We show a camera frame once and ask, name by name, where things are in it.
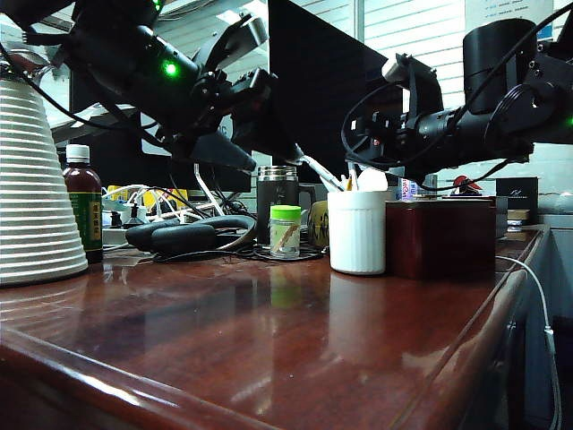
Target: dark red tissue box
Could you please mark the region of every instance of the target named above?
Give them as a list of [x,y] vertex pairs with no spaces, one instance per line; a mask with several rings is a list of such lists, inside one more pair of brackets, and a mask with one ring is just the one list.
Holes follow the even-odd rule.
[[387,273],[413,280],[495,271],[495,203],[387,202]]

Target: stainless steel thermos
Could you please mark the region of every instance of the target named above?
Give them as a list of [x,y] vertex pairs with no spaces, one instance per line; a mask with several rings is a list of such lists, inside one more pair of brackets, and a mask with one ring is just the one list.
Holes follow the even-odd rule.
[[287,204],[298,206],[298,194],[309,193],[311,204],[316,200],[314,185],[299,185],[296,167],[263,166],[257,177],[257,242],[268,245],[270,206]]

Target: paper sign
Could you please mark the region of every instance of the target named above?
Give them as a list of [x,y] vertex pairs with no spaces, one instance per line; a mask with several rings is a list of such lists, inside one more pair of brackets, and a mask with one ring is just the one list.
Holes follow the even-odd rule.
[[[553,0],[466,0],[466,32],[488,22],[524,18],[536,24],[553,13]],[[552,36],[548,24],[537,33],[538,39]]]

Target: black monitor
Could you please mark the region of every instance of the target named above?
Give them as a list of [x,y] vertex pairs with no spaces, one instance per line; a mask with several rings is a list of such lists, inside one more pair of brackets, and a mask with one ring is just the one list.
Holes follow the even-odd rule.
[[[358,100],[386,82],[381,68],[388,59],[288,0],[269,0],[268,6],[277,111],[304,153],[339,176],[347,172],[342,121]],[[402,90],[372,99],[362,114],[377,110],[401,113]],[[298,172],[301,182],[320,182],[306,166]]]

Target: thermos lid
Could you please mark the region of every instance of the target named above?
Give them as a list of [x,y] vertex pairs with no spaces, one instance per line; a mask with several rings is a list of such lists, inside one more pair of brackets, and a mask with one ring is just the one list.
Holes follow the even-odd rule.
[[298,180],[295,166],[260,166],[258,177],[259,180]]

